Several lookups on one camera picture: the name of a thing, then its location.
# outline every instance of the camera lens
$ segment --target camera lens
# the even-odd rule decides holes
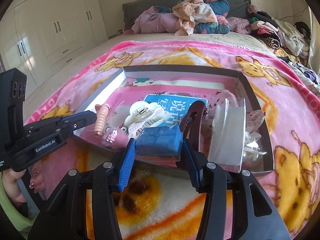
[[[22,95],[22,82],[19,83],[19,87],[18,87],[18,98],[21,98]]]
[[[26,84],[23,84],[23,87],[22,87],[22,96],[25,96],[26,94]]]
[[[15,82],[14,85],[13,85],[13,90],[12,90],[13,98],[16,98],[17,92],[18,92],[18,85],[17,85],[17,83]]]

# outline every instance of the green sleeve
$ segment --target green sleeve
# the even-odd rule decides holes
[[[0,204],[6,213],[7,217],[10,219],[14,227],[26,237],[28,229],[33,225],[34,220],[28,219],[21,215],[15,207],[11,204],[7,194],[4,191],[2,185],[2,172],[0,172]]]

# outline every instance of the blue book cover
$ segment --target blue book cover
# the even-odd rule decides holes
[[[189,107],[195,101],[202,101],[208,107],[208,100],[196,97],[185,97],[178,95],[156,95],[149,94],[144,98],[144,101],[151,103],[156,102],[165,111],[170,113],[170,118],[159,126],[179,125],[183,117],[189,110]]]

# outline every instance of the screw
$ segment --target screw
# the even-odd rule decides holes
[[[75,170],[75,169],[72,169],[72,170],[70,170],[69,172],[68,172],[68,175],[69,176],[74,176],[74,175],[76,175],[77,174],[77,170]]]
[[[207,167],[209,169],[215,169],[217,167],[217,165],[215,163],[207,163]]]
[[[103,167],[106,169],[110,169],[112,167],[112,163],[111,162],[106,162],[103,164]]]
[[[246,176],[246,177],[249,177],[250,176],[250,171],[248,171],[248,170],[243,170],[242,171],[242,174],[244,175],[244,176]]]

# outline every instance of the green cloth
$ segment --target green cloth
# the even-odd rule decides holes
[[[249,20],[250,23],[258,22],[259,19],[257,17],[253,17]]]
[[[22,216],[11,204],[2,185],[2,172],[0,172],[0,205],[2,206],[2,209],[4,210],[14,227],[21,233],[21,235],[25,239],[27,239],[28,232],[30,231],[34,220]]]

